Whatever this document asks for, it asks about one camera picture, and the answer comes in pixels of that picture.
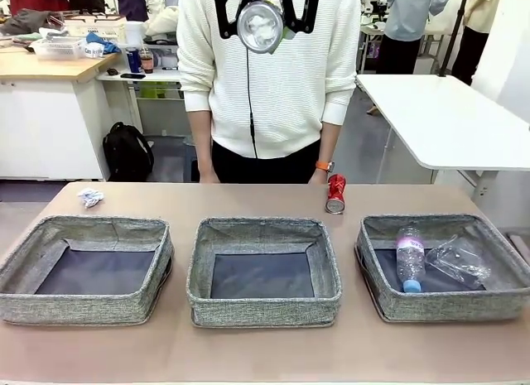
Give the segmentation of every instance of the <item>water bottle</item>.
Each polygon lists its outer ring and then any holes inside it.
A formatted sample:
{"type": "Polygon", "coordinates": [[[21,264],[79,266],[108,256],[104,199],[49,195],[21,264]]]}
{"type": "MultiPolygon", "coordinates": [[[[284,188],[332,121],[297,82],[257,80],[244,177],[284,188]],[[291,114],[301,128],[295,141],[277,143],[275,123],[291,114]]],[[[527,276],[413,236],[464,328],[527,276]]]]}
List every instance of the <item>water bottle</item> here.
{"type": "Polygon", "coordinates": [[[422,292],[420,281],[425,276],[425,252],[420,232],[413,226],[399,229],[396,259],[403,291],[422,292]]]}

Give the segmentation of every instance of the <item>wristwatch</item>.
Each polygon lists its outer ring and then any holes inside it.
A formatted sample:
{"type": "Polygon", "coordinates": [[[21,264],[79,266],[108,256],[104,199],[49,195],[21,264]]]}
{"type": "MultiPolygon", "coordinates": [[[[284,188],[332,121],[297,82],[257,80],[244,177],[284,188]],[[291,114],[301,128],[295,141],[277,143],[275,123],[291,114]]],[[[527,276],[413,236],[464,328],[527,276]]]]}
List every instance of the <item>wristwatch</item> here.
{"type": "Polygon", "coordinates": [[[335,168],[335,162],[334,161],[330,161],[329,163],[326,163],[324,161],[318,161],[315,164],[315,167],[318,168],[319,170],[323,170],[325,172],[333,172],[333,169],[335,168]]]}

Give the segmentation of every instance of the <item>orange watch strap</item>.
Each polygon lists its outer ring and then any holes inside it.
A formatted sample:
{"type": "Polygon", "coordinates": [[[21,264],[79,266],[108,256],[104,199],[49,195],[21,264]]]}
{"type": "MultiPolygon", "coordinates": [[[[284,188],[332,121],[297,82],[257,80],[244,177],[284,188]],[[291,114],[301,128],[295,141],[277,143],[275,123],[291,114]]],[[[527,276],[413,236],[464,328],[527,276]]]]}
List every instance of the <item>orange watch strap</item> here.
{"type": "Polygon", "coordinates": [[[319,170],[324,170],[326,172],[330,172],[330,163],[325,163],[323,161],[318,161],[315,164],[315,167],[318,168],[319,170]]]}

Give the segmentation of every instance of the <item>blue shirt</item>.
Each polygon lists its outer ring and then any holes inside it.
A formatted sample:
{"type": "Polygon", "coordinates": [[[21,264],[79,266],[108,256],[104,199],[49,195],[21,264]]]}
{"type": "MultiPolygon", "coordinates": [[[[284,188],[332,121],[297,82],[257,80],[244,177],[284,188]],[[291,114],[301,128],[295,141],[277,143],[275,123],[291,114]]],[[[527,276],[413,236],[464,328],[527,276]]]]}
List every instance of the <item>blue shirt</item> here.
{"type": "Polygon", "coordinates": [[[393,40],[415,41],[422,38],[429,17],[438,15],[449,0],[387,0],[390,15],[384,34],[393,40]]]}

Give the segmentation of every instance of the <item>black phone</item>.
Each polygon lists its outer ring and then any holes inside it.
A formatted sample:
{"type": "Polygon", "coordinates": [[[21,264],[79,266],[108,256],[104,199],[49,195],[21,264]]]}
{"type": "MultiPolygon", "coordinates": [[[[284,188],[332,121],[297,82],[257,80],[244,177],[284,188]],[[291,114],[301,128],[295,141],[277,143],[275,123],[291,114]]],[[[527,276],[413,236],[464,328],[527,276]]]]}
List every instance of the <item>black phone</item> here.
{"type": "Polygon", "coordinates": [[[145,75],[134,74],[134,73],[124,73],[120,76],[122,79],[143,79],[145,75]]]}

